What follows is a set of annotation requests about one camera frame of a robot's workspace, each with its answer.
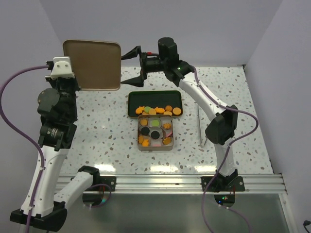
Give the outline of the gold tin lid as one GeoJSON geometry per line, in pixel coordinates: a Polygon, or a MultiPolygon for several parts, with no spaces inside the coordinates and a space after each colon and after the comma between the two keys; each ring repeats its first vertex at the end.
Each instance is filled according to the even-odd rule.
{"type": "Polygon", "coordinates": [[[63,52],[82,91],[116,91],[121,86],[121,47],[117,42],[66,40],[63,52]]]}

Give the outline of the orange round flower cookie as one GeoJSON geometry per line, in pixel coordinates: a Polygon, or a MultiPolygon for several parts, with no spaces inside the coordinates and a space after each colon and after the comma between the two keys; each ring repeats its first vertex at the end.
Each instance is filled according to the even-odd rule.
{"type": "Polygon", "coordinates": [[[143,119],[140,120],[139,123],[140,123],[141,126],[147,126],[148,125],[148,120],[143,118],[143,119]]]}

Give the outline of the green macaron cookie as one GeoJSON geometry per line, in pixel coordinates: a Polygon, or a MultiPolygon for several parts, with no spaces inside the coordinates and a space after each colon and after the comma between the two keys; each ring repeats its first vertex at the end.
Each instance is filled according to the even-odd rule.
{"type": "Polygon", "coordinates": [[[151,121],[151,126],[152,127],[159,127],[160,126],[160,121],[155,119],[151,121]]]}

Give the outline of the black sandwich cookie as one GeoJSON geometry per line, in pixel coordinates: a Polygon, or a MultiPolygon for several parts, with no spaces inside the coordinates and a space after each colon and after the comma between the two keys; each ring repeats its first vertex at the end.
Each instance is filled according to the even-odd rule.
{"type": "Polygon", "coordinates": [[[151,132],[151,138],[152,139],[159,139],[160,138],[160,133],[158,131],[152,131],[151,132]]]}
{"type": "Polygon", "coordinates": [[[150,133],[150,129],[148,127],[143,127],[140,132],[142,135],[148,135],[150,133]]]}

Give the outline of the orange swirl star cookie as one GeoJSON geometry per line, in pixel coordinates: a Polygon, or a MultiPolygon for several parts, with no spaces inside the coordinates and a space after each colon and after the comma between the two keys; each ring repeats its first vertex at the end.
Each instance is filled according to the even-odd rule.
{"type": "Polygon", "coordinates": [[[168,146],[172,143],[172,138],[171,137],[165,137],[162,142],[163,142],[163,145],[168,146]]]}

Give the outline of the metal tongs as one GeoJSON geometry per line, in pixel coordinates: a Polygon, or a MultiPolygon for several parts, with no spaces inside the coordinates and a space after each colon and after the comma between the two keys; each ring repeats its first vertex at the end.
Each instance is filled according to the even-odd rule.
{"type": "Polygon", "coordinates": [[[205,134],[205,129],[208,126],[207,116],[199,105],[197,107],[198,107],[198,119],[199,119],[200,146],[204,147],[207,141],[207,137],[205,134]]]}

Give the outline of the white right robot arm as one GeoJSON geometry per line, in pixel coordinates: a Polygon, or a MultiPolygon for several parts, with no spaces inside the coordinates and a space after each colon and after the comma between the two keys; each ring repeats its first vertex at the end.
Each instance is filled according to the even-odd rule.
{"type": "Polygon", "coordinates": [[[238,120],[238,109],[235,105],[227,106],[198,78],[196,69],[180,59],[177,44],[170,37],[158,40],[158,53],[142,52],[140,46],[121,57],[128,60],[139,57],[140,75],[123,81],[136,87],[143,87],[148,73],[163,72],[165,77],[185,91],[202,108],[210,120],[205,134],[214,144],[217,168],[211,184],[221,190],[228,190],[238,176],[233,162],[230,143],[233,141],[238,120]]]}

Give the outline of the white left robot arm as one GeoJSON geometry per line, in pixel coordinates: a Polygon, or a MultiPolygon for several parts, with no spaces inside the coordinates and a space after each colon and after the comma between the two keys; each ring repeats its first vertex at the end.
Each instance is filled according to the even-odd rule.
{"type": "Polygon", "coordinates": [[[38,158],[28,195],[22,206],[10,215],[10,221],[50,232],[64,225],[68,210],[86,190],[97,190],[101,185],[99,170],[82,166],[76,176],[60,192],[55,188],[62,164],[67,157],[77,126],[76,92],[80,90],[70,58],[56,57],[46,66],[51,74],[46,81],[51,87],[38,98],[37,112],[41,128],[38,158]]]}

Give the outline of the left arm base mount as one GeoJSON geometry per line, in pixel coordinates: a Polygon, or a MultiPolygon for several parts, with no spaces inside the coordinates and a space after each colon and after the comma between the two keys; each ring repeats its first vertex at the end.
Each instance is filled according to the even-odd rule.
{"type": "Polygon", "coordinates": [[[99,190],[103,192],[114,192],[117,184],[116,176],[100,176],[99,183],[106,184],[106,186],[100,187],[99,190]]]}

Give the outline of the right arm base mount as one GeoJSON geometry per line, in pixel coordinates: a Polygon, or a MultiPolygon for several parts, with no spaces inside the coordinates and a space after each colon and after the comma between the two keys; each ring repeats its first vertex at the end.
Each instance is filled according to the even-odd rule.
{"type": "Polygon", "coordinates": [[[207,192],[243,192],[245,191],[244,181],[242,176],[237,176],[232,181],[226,181],[220,177],[216,177],[208,186],[207,192]]]}

